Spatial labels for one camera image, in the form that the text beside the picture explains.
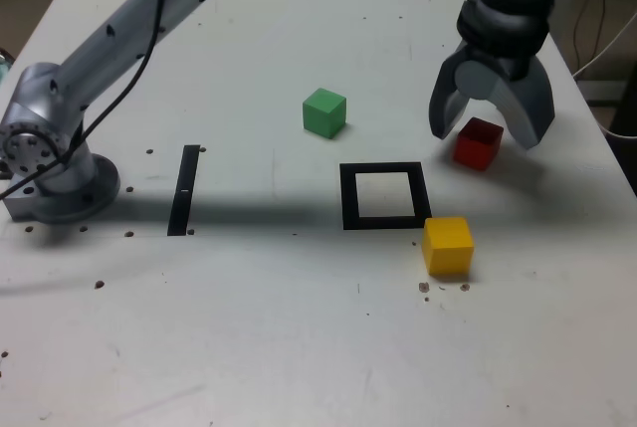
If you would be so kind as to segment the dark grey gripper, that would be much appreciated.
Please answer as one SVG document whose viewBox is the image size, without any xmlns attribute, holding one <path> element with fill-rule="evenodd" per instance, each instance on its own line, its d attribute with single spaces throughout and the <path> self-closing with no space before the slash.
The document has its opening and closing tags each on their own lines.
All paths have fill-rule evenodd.
<svg viewBox="0 0 637 427">
<path fill-rule="evenodd" d="M 443 62 L 429 103 L 432 134 L 446 138 L 469 100 L 494 105 L 524 149 L 537 146 L 554 119 L 543 65 L 509 42 L 463 41 Z"/>
</svg>

